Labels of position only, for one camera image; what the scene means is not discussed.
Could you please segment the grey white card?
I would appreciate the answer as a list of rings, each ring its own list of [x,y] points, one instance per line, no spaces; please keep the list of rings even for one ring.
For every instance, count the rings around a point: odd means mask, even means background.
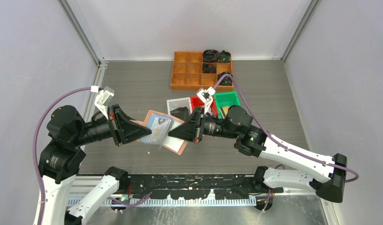
[[[164,146],[165,148],[173,151],[174,153],[181,155],[183,150],[185,149],[187,143],[186,141],[171,137],[168,135],[169,131],[172,129],[180,126],[183,123],[183,120],[172,120],[170,127],[168,128],[164,139],[161,141],[161,145]]]

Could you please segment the tan leather card holder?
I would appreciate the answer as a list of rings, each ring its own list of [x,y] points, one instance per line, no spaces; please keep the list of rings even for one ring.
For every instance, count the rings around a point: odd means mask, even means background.
[[[184,121],[174,116],[149,110],[142,126],[151,130],[151,134],[140,138],[145,144],[160,145],[181,155],[187,141],[168,135],[169,131],[181,125]]]

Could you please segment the silver grey credit card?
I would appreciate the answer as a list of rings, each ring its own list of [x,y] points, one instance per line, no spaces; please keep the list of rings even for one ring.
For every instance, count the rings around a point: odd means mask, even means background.
[[[171,119],[155,117],[150,127],[152,134],[149,137],[149,141],[153,143],[161,142],[164,139],[171,122]]]

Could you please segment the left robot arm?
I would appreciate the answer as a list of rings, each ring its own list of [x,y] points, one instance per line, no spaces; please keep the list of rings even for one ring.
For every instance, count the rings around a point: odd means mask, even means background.
[[[72,184],[86,156],[83,146],[106,139],[120,146],[152,133],[118,105],[109,107],[107,113],[95,113],[89,122],[75,107],[59,107],[51,115],[47,130],[51,141],[42,150],[37,165],[40,194],[36,225],[85,225],[112,194],[129,189],[127,171],[112,166],[79,203],[68,207]]]

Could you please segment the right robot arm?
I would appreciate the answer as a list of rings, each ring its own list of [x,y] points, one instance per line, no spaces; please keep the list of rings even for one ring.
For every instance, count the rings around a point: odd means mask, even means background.
[[[261,157],[292,167],[278,170],[259,166],[253,177],[254,189],[266,192],[275,188],[297,188],[314,191],[333,203],[344,197],[347,157],[325,156],[289,144],[252,124],[253,117],[238,105],[229,108],[225,118],[204,114],[196,107],[189,118],[170,130],[170,137],[199,143],[204,135],[234,139],[234,148],[246,156]]]

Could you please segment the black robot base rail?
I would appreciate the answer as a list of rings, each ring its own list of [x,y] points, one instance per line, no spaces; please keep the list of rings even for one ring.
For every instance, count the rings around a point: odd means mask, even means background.
[[[133,207],[253,206],[270,209],[275,194],[249,174],[134,174],[108,201],[112,209]]]

